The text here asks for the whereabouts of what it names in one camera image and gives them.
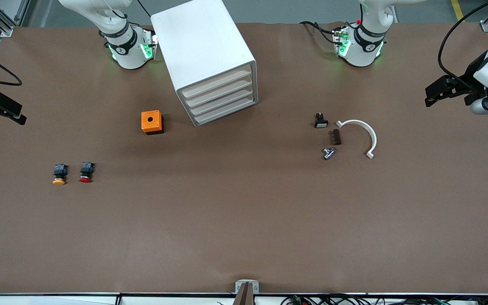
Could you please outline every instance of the orange box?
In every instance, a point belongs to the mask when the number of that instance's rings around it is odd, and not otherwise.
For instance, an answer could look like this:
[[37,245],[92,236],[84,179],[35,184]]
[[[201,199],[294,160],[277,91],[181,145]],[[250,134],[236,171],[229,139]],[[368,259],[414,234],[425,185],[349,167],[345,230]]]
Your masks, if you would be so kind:
[[159,110],[144,111],[141,114],[141,127],[147,135],[164,133],[163,116]]

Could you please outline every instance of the white plastic arc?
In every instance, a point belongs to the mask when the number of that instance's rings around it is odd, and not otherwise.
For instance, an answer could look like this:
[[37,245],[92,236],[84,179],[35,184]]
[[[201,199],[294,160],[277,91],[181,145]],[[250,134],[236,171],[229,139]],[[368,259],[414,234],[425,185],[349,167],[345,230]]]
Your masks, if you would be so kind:
[[347,120],[344,123],[340,121],[336,122],[336,125],[338,125],[338,127],[340,128],[347,124],[359,125],[360,127],[366,129],[366,131],[368,131],[368,133],[370,134],[370,138],[372,138],[372,147],[370,148],[370,150],[368,150],[368,152],[366,152],[366,156],[371,159],[374,158],[374,154],[372,153],[372,151],[374,151],[374,148],[376,148],[376,144],[378,143],[378,138],[376,137],[376,132],[374,131],[374,129],[372,129],[370,125],[366,124],[362,120]]

